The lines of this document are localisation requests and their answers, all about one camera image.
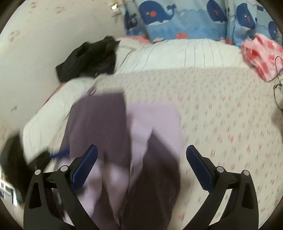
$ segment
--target pillow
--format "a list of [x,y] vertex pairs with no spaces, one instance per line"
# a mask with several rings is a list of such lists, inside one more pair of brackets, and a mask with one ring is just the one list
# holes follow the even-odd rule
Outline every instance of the pillow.
[[281,44],[282,36],[268,12],[255,0],[228,0],[227,43],[240,46],[245,39],[261,33]]
[[224,0],[135,0],[134,3],[128,1],[122,8],[127,35],[140,35],[145,28],[151,42],[226,38]]
[[93,85],[93,78],[75,78],[54,94],[23,129],[23,148],[27,163],[46,150],[72,105]]

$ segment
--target cable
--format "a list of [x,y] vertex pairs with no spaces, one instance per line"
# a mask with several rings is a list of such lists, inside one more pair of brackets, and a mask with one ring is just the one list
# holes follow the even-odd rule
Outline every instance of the cable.
[[279,78],[279,73],[281,72],[282,68],[281,68],[281,70],[280,70],[279,73],[278,73],[277,64],[276,64],[276,59],[277,59],[277,58],[281,58],[281,57],[280,57],[280,56],[277,56],[277,57],[275,58],[275,69],[276,69],[276,74],[277,74],[276,77],[277,77],[277,79],[278,79],[278,81],[279,81],[279,84],[273,86],[273,96],[274,96],[274,101],[275,101],[276,106],[281,110],[281,112],[283,112],[283,108],[281,108],[281,107],[279,106],[279,104],[278,104],[278,102],[277,102],[277,100],[276,100],[276,96],[275,96],[275,89],[276,89],[278,86],[280,86],[280,88],[283,86],[282,83],[281,83],[281,81],[283,81],[283,79],[280,80],[280,78]]
[[279,73],[278,73],[278,69],[277,69],[277,64],[276,64],[276,59],[277,58],[281,58],[280,56],[277,56],[276,58],[275,58],[275,69],[276,69],[276,74],[277,74],[277,78],[278,78],[278,81],[279,81],[279,85],[280,86],[282,86],[282,84],[281,84],[281,82],[280,82],[280,79],[279,79]]

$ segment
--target mattress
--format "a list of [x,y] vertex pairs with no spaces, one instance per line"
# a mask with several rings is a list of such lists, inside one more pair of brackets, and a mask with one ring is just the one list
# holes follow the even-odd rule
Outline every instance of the mattress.
[[[237,173],[250,171],[260,226],[273,212],[283,195],[283,116],[274,103],[273,83],[264,83],[252,69],[230,67],[101,75],[95,85],[98,92],[123,89],[127,102],[177,106],[186,145],[180,160],[181,193],[168,230],[182,230],[208,195],[185,159],[191,144],[216,166]],[[50,143],[50,151],[60,148],[67,120]],[[228,190],[212,223],[220,219],[229,194]]]

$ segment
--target blue pad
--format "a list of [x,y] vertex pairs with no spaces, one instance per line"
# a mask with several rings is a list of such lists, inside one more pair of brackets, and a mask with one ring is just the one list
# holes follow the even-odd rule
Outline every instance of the blue pad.
[[71,176],[73,191],[81,189],[98,157],[97,147],[94,145],[84,157],[76,171]]
[[211,192],[214,188],[213,176],[203,161],[204,157],[200,155],[193,145],[187,147],[186,157],[200,185],[202,186],[202,189]]

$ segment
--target blue strap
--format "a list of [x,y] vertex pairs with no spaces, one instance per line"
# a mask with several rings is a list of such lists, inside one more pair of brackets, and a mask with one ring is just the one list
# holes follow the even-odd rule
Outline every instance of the blue strap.
[[81,164],[78,166],[76,171],[71,176],[73,191],[81,189],[83,184],[85,183],[94,163],[96,162],[98,157],[97,147],[94,145],[87,155],[82,160]]
[[50,155],[50,157],[57,158],[57,159],[69,158],[70,157],[70,147],[63,149],[56,154],[52,154]]

